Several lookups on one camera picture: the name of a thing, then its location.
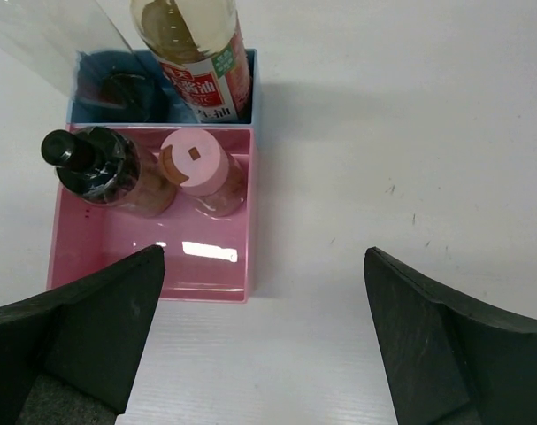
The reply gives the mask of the soy sauce bottle red label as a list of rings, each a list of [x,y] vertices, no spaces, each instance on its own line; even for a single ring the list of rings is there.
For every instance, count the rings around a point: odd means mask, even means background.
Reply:
[[[244,120],[252,77],[234,1],[132,1],[139,36],[202,123]]]

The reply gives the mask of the black grinder spice bottle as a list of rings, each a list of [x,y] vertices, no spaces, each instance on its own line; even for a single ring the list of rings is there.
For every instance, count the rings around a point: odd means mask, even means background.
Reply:
[[[55,168],[65,189],[90,205],[149,218],[174,201],[176,186],[162,174],[157,157],[107,127],[48,133],[44,161]]]

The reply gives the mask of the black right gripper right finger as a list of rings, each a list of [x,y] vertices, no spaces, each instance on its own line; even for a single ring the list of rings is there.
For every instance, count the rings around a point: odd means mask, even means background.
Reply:
[[[364,281],[398,423],[537,424],[537,320],[378,248]]]

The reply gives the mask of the pink storage box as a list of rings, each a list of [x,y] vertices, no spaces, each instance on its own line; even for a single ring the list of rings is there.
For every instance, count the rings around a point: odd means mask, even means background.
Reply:
[[[257,247],[257,135],[251,125],[208,126],[246,174],[247,198],[233,214],[213,219],[178,195],[158,217],[144,219],[90,206],[59,189],[46,287],[49,290],[105,268],[152,244],[165,256],[164,299],[248,300]]]

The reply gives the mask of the pink-cap spice jar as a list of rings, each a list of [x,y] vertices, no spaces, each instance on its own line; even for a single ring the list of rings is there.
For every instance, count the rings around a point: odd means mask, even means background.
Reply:
[[[164,177],[209,217],[235,213],[246,200],[246,174],[207,130],[172,132],[161,145],[158,164]]]

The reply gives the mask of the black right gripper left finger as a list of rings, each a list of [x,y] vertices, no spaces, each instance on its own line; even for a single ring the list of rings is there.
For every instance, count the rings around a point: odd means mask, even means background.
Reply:
[[[127,408],[165,277],[151,245],[0,306],[0,424],[113,424]]]

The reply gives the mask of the tall clear dark-liquid bottle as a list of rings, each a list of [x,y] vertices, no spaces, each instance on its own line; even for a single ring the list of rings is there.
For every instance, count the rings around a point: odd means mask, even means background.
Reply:
[[[96,1],[0,1],[0,48],[69,96],[78,122],[167,116],[157,79]]]

